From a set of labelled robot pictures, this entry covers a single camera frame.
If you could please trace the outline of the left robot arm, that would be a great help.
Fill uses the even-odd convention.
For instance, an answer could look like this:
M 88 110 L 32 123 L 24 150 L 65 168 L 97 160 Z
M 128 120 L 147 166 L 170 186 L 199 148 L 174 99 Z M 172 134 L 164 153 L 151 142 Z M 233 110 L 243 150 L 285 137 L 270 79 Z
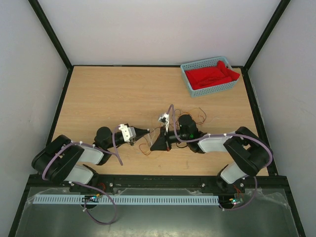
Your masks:
M 118 153 L 121 145 L 134 143 L 149 134 L 148 129 L 140 129 L 128 124 L 120 124 L 114 131 L 108 127 L 97 130 L 92 145 L 82 141 L 72 141 L 65 135 L 59 135 L 49 143 L 32 160 L 31 166 L 45 181 L 60 184 L 64 181 L 81 183 L 87 191 L 97 189 L 99 180 L 97 172 L 79 162 L 104 165 L 110 157 L 115 156 L 120 165 L 122 159 Z

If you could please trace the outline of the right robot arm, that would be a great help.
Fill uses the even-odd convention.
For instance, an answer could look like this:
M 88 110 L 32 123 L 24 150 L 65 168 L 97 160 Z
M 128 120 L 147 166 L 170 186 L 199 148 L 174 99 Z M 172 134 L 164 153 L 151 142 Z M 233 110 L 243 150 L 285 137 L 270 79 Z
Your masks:
M 168 114 L 164 114 L 159 120 L 164 126 L 160 128 L 159 136 L 150 147 L 151 151 L 169 151 L 174 143 L 186 143 L 194 153 L 229 153 L 234 162 L 226 165 L 216 175 L 216 186 L 221 192 L 227 192 L 242 178 L 255 177 L 273 160 L 271 148 L 244 126 L 229 134 L 212 135 L 199 131 L 190 115 L 179 116 L 179 129 L 173 131 L 169 130 Z

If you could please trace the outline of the white zip tie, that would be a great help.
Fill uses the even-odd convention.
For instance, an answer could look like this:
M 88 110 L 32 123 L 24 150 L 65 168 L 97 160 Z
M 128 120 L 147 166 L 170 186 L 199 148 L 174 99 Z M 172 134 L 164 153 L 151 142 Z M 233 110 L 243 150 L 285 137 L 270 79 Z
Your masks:
M 148 137 L 149 137 L 149 144 L 153 144 L 154 137 L 156 135 L 156 129 L 153 128 L 152 131 L 149 132 Z

